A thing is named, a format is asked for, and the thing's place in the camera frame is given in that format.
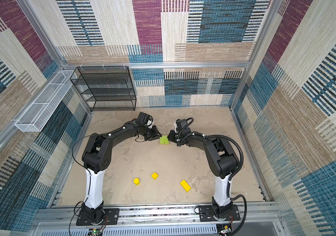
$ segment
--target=white mesh basket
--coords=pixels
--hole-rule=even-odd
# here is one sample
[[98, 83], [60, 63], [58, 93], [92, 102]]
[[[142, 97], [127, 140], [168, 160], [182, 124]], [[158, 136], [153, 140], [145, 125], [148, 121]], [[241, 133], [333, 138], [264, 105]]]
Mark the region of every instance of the white mesh basket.
[[15, 126], [22, 132], [40, 132], [58, 107], [77, 76], [73, 70], [62, 70], [43, 89]]

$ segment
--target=shelf rack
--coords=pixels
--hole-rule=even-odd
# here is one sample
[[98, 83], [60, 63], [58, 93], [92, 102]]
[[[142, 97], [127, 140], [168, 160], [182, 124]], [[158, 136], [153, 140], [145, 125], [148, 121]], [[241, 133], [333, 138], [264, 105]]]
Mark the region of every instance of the shelf rack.
[[71, 82], [91, 111], [135, 111], [137, 98], [127, 66], [77, 67]]

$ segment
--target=concrete floor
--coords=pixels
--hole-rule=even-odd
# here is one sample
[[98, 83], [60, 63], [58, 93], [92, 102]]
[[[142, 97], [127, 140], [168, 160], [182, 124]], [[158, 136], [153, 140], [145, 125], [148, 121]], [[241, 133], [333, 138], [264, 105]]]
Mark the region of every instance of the concrete floor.
[[[154, 124], [163, 135], [174, 129], [175, 120], [193, 117], [194, 122], [190, 125], [192, 131], [206, 135], [229, 136], [244, 150], [231, 113], [224, 107], [97, 111], [87, 135], [114, 130], [137, 118], [140, 111], [154, 118]], [[88, 138], [83, 139], [76, 156], [79, 162], [87, 141]], [[156, 180], [151, 177], [153, 172], [159, 174]], [[136, 177], [140, 179], [138, 186], [133, 183]], [[183, 179], [191, 186], [188, 192], [180, 185]], [[83, 201], [85, 184], [85, 170], [74, 163], [60, 196], [59, 205], [75, 205]], [[215, 177], [208, 166], [204, 151], [188, 146], [179, 148], [174, 143], [160, 145], [159, 140], [137, 143], [135, 138], [130, 138], [113, 148], [111, 164], [105, 172], [103, 198], [104, 204], [211, 202], [214, 189]], [[262, 201], [248, 157], [244, 158], [244, 165], [232, 182], [231, 195], [238, 194], [243, 194], [247, 201]]]

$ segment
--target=metal vent grille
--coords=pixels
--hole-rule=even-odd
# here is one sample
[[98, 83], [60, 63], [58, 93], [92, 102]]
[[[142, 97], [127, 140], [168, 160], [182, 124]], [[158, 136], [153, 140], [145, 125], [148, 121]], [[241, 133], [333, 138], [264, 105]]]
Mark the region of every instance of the metal vent grille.
[[[71, 236], [87, 236], [88, 229], [71, 229]], [[69, 236], [68, 229], [65, 230], [42, 230], [41, 236]]]
[[149, 227], [125, 227], [124, 229], [106, 228], [105, 236], [118, 235], [191, 235], [191, 234], [215, 234], [216, 227], [211, 224], [198, 225], [167, 225], [167, 226], [149, 226]]
[[71, 87], [69, 78], [77, 78], [73, 70], [59, 71], [41, 94], [24, 112], [15, 126], [22, 132], [40, 132]]

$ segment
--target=yellow cube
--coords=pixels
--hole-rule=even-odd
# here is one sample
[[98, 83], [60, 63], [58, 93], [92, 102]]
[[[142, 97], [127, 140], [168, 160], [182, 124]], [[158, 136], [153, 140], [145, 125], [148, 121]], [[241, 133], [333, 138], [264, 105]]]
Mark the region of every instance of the yellow cube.
[[184, 187], [184, 189], [188, 192], [191, 187], [188, 185], [188, 183], [183, 179], [181, 182], [180, 182], [181, 186]]
[[154, 172], [154, 173], [151, 175], [151, 177], [152, 177], [153, 179], [156, 179], [158, 176], [159, 176], [159, 175], [156, 174], [156, 172]]

